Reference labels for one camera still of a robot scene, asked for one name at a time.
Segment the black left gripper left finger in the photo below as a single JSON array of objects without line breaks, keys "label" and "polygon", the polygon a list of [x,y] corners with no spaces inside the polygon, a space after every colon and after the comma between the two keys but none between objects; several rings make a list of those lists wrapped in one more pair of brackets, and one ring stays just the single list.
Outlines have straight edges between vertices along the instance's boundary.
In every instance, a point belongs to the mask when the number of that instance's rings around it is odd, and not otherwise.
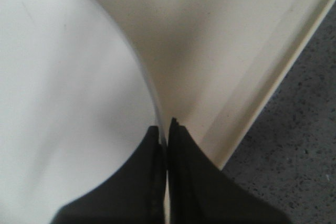
[{"label": "black left gripper left finger", "polygon": [[59,209],[52,223],[164,223],[166,167],[159,129],[150,126],[105,182]]}]

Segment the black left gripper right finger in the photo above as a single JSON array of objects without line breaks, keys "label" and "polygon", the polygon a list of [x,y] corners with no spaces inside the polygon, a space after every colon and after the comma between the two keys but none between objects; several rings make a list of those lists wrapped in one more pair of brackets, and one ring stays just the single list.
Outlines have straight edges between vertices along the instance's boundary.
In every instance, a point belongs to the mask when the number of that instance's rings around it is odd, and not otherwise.
[{"label": "black left gripper right finger", "polygon": [[290,223],[282,211],[227,178],[175,118],[167,162],[171,223]]}]

